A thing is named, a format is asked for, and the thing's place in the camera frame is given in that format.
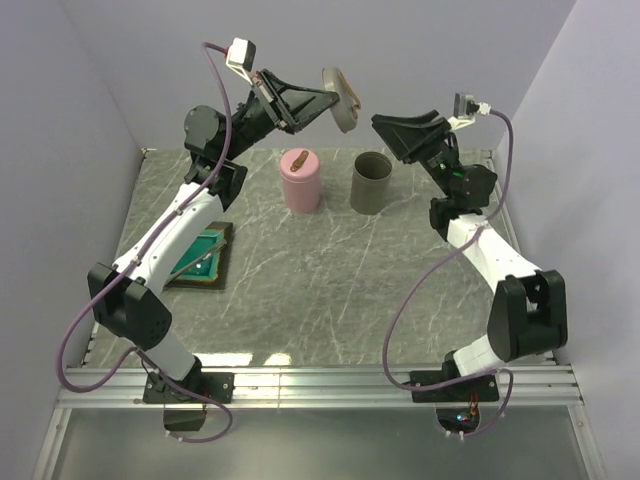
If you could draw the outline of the grey round lid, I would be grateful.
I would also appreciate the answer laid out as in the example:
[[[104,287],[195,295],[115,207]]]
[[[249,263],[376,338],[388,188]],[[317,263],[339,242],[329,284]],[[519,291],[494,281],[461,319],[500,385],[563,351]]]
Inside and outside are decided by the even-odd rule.
[[[330,108],[333,119],[343,133],[354,130],[362,108],[357,94],[337,67],[325,67],[322,70],[324,89],[338,95],[338,101]]]

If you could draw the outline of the pink round lid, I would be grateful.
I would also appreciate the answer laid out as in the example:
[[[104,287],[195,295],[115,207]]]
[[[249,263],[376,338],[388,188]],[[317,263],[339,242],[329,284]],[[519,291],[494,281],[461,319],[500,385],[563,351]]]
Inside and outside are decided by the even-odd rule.
[[[318,156],[310,149],[295,148],[286,151],[279,163],[281,175],[294,182],[306,182],[319,174]]]

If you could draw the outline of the metal tongs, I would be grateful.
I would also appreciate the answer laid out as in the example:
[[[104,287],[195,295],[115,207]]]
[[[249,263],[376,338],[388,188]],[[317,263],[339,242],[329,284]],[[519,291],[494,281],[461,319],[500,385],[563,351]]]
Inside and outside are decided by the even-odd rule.
[[[211,246],[207,251],[205,251],[203,254],[201,254],[199,257],[196,257],[194,260],[192,260],[190,263],[186,264],[185,266],[183,266],[182,268],[174,271],[170,277],[171,278],[176,278],[182,274],[184,274],[186,271],[188,271],[189,269],[191,269],[192,267],[194,267],[196,264],[198,264],[199,262],[206,260],[208,258],[211,258],[214,254],[220,252],[225,246],[227,245],[227,241],[225,239],[222,239],[218,242],[216,242],[213,246]]]

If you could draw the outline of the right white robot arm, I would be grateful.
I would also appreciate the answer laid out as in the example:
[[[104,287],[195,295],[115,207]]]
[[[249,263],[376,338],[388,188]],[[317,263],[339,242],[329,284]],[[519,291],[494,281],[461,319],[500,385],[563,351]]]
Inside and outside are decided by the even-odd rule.
[[[416,117],[372,118],[373,129],[393,156],[407,165],[421,165],[440,188],[442,197],[430,203],[431,227],[451,246],[449,256],[465,256],[493,293],[486,333],[445,360],[439,381],[406,387],[422,392],[443,389],[455,400],[473,392],[478,378],[568,341],[563,276],[526,260],[496,232],[493,217],[483,210],[494,193],[497,174],[459,159],[456,133],[471,125],[476,115],[506,117],[480,103],[450,118],[435,110]]]

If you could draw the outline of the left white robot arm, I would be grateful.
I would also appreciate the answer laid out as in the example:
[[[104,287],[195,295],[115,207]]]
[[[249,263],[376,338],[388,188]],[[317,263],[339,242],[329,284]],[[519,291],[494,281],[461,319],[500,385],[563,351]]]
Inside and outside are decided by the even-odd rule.
[[[235,111],[206,105],[189,111],[184,132],[191,165],[176,197],[130,250],[88,274],[95,320],[163,371],[167,390],[180,402],[196,399],[203,379],[196,356],[172,333],[171,312],[159,298],[169,275],[239,195],[248,170],[235,158],[274,130],[301,131],[340,101],[334,88],[295,86],[267,69],[254,73],[250,85]]]

